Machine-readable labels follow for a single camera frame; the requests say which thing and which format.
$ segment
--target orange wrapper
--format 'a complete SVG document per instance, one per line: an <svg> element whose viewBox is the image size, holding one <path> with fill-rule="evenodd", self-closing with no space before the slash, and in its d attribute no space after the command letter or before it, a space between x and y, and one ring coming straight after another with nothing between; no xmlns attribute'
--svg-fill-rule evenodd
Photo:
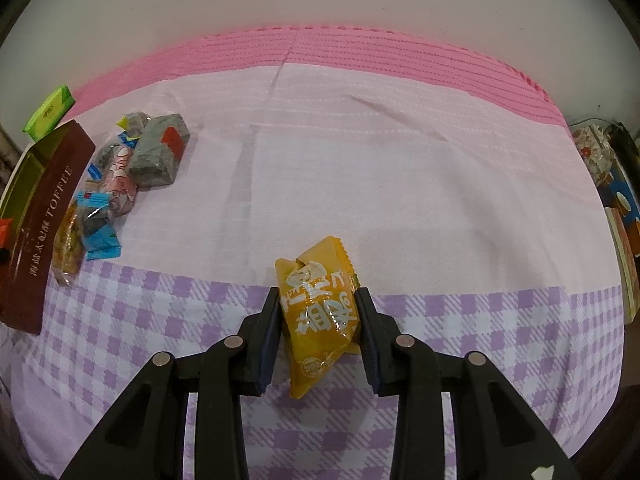
<svg viewBox="0 0 640 480"><path fill-rule="evenodd" d="M291 397L299 399L348 349L360 324L358 277L339 238L328 236L295 262L276 261L289 348Z"/></svg>
<svg viewBox="0 0 640 480"><path fill-rule="evenodd" d="M0 220L0 248L8 248L11 241L11 224L13 218L4 218Z"/></svg>

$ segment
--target blue candy wrapper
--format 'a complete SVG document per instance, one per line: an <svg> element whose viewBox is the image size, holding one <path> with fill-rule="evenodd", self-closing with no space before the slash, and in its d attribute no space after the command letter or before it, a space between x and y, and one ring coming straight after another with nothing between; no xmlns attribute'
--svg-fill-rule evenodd
<svg viewBox="0 0 640 480"><path fill-rule="evenodd" d="M82 244L87 259L120 256L120 242L108 217L109 193L81 191L76 196Z"/></svg>
<svg viewBox="0 0 640 480"><path fill-rule="evenodd" d="M129 136L128 132L122 132L118 138L120 139L120 142L122 144L124 144L125 146L129 146L131 149L136 147L136 144L138 143L138 139L140 138L140 136Z"/></svg>
<svg viewBox="0 0 640 480"><path fill-rule="evenodd" d="M86 169L86 171L93 180L102 180L102 172L94 163L89 164L89 167Z"/></svg>

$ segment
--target white wall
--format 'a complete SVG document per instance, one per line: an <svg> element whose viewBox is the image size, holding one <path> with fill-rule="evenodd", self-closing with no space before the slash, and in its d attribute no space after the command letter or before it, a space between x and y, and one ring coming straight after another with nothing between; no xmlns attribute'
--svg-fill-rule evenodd
<svg viewBox="0 0 640 480"><path fill-rule="evenodd" d="M524 70L569 122L640 126L640 51L606 0L33 0L0 48L0 120L19 143L53 87L185 38L293 23L391 28Z"/></svg>

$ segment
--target metal rivet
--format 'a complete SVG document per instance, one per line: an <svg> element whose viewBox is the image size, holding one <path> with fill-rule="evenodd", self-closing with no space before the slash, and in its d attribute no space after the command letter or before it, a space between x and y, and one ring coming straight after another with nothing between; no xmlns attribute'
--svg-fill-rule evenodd
<svg viewBox="0 0 640 480"><path fill-rule="evenodd" d="M244 339L239 335L230 335L225 339L225 346L227 348L238 348L242 346L242 343L244 343Z"/></svg>
<svg viewBox="0 0 640 480"><path fill-rule="evenodd" d="M408 334L400 334L398 337L396 337L396 343L398 344L398 346L411 348L415 343L415 339Z"/></svg>
<svg viewBox="0 0 640 480"><path fill-rule="evenodd" d="M151 362L156 366L164 366L171 360L171 356L167 352L158 352L151 358Z"/></svg>
<svg viewBox="0 0 640 480"><path fill-rule="evenodd" d="M471 352L471 354L469 354L468 359L471 364L476 366L482 366L483 364L486 363L486 357L484 356L484 354L481 354L480 352Z"/></svg>

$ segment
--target candy wrapper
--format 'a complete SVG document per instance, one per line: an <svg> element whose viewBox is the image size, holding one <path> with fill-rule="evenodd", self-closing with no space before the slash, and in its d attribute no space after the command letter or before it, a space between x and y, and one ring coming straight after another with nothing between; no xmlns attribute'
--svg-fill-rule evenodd
<svg viewBox="0 0 640 480"><path fill-rule="evenodd" d="M11 259L11 225L14 223L13 218L3 218L0 220L0 265L8 263Z"/></svg>
<svg viewBox="0 0 640 480"><path fill-rule="evenodd" d="M61 286L71 286L73 278L80 272L84 247L80 240L78 204L71 202L53 240L51 270Z"/></svg>
<svg viewBox="0 0 640 480"><path fill-rule="evenodd" d="M69 88L66 85L59 86L34 112L25 124L23 131L37 142L56 129L60 119L75 103L76 100L71 95Z"/></svg>
<svg viewBox="0 0 640 480"><path fill-rule="evenodd" d="M111 160L106 168L100 191L109 193L109 210L113 216L124 215L133 208L138 186L127 173L133 149L121 144L111 150Z"/></svg>
<svg viewBox="0 0 640 480"><path fill-rule="evenodd" d="M295 262L276 261L286 323L291 396L302 397L350 346L360 285L339 238L328 236Z"/></svg>
<svg viewBox="0 0 640 480"><path fill-rule="evenodd" d="M148 120L128 173L142 187L172 184L191 134L180 114Z"/></svg>
<svg viewBox="0 0 640 480"><path fill-rule="evenodd" d="M108 193L78 193L78 217L82 244L87 250L86 259L116 258L120 256L120 243L109 221Z"/></svg>
<svg viewBox="0 0 640 480"><path fill-rule="evenodd" d="M126 131L131 140L139 139L145 129L149 116L144 112L133 112L121 118L117 125Z"/></svg>
<svg viewBox="0 0 640 480"><path fill-rule="evenodd" d="M120 139L113 139L98 150L98 153L94 156L94 160L92 160L87 168L89 176L92 179L102 180L107 166L113 158L113 150L120 145Z"/></svg>

